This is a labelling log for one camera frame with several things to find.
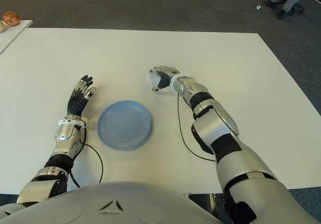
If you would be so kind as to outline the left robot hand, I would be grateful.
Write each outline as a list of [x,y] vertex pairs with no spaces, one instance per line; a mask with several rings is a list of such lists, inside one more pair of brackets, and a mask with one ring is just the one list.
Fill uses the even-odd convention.
[[96,87],[91,87],[93,77],[83,76],[75,85],[68,104],[67,115],[82,117],[82,112],[86,108],[89,99],[95,94]]

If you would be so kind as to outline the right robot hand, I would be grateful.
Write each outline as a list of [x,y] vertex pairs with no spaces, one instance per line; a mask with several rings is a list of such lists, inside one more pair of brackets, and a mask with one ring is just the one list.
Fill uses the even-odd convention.
[[152,81],[152,92],[157,92],[170,85],[174,75],[180,74],[180,71],[173,67],[156,66],[149,70]]

